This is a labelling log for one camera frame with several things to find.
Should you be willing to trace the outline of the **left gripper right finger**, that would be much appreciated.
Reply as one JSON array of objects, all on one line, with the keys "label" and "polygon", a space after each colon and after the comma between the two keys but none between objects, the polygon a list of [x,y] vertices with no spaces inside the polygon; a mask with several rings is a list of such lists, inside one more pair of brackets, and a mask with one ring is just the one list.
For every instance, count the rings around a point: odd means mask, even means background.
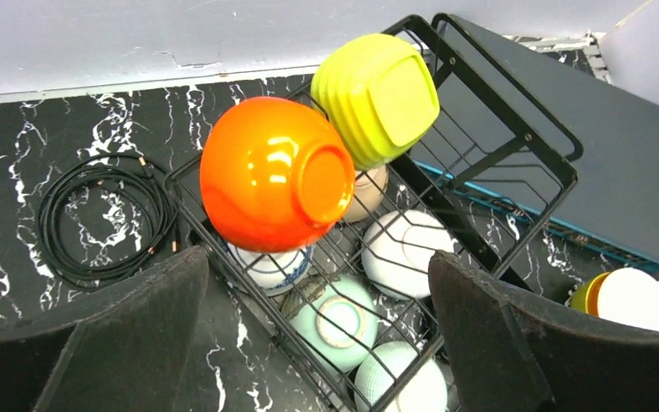
[{"label": "left gripper right finger", "polygon": [[465,411],[659,411],[659,332],[595,318],[447,251],[430,259]]}]

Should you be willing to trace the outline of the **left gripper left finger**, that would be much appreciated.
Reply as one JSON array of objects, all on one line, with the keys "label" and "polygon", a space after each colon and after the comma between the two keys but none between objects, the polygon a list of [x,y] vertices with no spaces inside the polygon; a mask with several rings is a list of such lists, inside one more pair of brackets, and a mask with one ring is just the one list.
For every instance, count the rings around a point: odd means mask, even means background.
[{"label": "left gripper left finger", "polygon": [[209,282],[193,246],[0,329],[0,411],[169,411]]}]

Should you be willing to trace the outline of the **yellow plastic bowl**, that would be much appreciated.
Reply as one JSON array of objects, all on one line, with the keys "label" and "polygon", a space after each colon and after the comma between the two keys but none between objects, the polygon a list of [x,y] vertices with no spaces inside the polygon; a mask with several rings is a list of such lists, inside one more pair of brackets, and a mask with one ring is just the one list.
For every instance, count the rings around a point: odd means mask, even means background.
[{"label": "yellow plastic bowl", "polygon": [[589,313],[589,297],[595,282],[596,279],[593,278],[581,284],[571,295],[569,307],[579,312]]}]

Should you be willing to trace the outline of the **orange bowl white inside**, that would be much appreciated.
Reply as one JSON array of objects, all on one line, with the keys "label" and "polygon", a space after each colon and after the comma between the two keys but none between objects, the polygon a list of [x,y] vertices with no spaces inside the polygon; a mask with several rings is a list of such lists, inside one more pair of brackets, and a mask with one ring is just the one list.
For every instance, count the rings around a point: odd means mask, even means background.
[{"label": "orange bowl white inside", "polygon": [[601,273],[589,297],[589,315],[659,331],[659,282],[642,270],[622,268]]}]

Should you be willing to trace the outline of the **glossy orange plastic bowl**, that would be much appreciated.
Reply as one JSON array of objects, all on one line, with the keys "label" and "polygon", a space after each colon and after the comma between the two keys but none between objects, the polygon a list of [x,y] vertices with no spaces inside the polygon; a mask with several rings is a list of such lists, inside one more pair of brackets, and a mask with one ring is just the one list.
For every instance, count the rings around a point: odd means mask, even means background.
[{"label": "glossy orange plastic bowl", "polygon": [[210,223],[249,251],[319,240],[345,215],[354,187],[353,160],[332,124],[284,98],[253,97],[225,111],[199,161]]}]

